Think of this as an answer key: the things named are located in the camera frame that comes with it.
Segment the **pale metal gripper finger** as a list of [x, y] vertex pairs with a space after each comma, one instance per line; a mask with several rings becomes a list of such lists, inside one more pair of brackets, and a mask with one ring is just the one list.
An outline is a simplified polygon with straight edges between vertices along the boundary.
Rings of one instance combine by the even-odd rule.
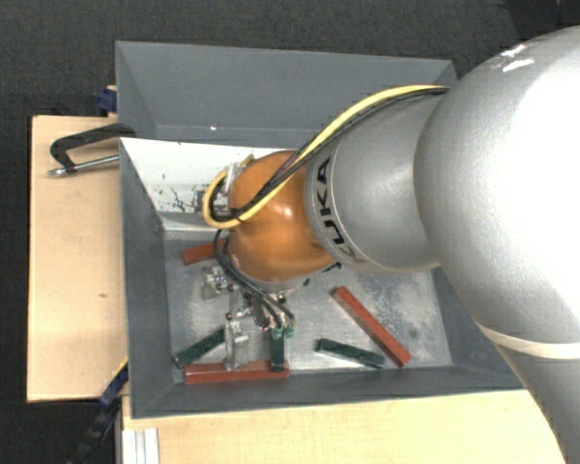
[[205, 266], [201, 269], [201, 275], [201, 295], [204, 301], [210, 301], [226, 292], [226, 275], [221, 266]]
[[227, 323], [224, 330], [226, 355], [223, 363], [227, 370], [236, 370], [249, 362], [249, 336], [239, 322]]

